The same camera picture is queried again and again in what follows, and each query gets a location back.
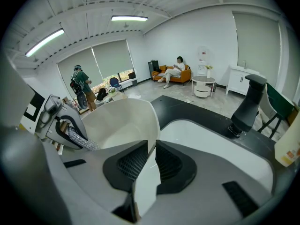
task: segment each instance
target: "white cabinet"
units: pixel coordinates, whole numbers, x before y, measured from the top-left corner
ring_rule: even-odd
[[[234,91],[246,95],[249,88],[249,80],[246,79],[245,76],[249,74],[259,75],[259,73],[251,69],[244,69],[243,67],[238,66],[230,66],[230,68],[231,71],[226,95],[228,94],[228,91]]]

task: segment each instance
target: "white bottle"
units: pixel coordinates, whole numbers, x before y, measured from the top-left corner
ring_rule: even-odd
[[[300,156],[300,113],[287,132],[275,144],[275,159],[289,166]]]

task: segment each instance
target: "orange sofa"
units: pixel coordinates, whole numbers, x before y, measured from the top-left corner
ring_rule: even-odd
[[[162,74],[165,73],[165,71],[169,68],[173,69],[173,66],[167,67],[166,65],[163,65],[163,66],[159,66],[159,68],[161,70],[161,73],[159,73],[157,71],[152,72],[151,75],[152,75],[153,80],[161,79],[163,77]],[[182,71],[179,76],[171,77],[170,81],[183,83],[183,86],[184,86],[184,83],[191,79],[191,74],[192,74],[192,71],[191,71],[189,65],[185,65],[185,70]]]

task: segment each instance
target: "sink faucet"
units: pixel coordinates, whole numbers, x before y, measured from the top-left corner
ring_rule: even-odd
[[[247,62],[246,62],[246,60],[243,60],[242,63],[243,63],[243,62],[245,62],[244,69],[247,69]]]

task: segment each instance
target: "roller blind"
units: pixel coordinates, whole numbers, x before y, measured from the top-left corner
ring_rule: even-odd
[[[289,65],[282,93],[293,101],[300,78],[300,44],[295,32],[287,29],[289,39]]]
[[[89,76],[89,79],[92,81],[91,87],[97,86],[103,82],[99,69],[96,65],[95,58],[92,53],[92,49],[86,49],[81,52],[78,52],[67,59],[64,59],[58,63],[60,73],[64,83],[74,98],[76,95],[70,87],[70,79],[74,73],[74,66],[80,65],[83,72]]]
[[[126,40],[95,46],[93,51],[104,78],[133,68]]]
[[[280,61],[278,22],[249,14],[234,13],[238,36],[238,66],[246,60],[249,69],[265,76],[275,87]]]

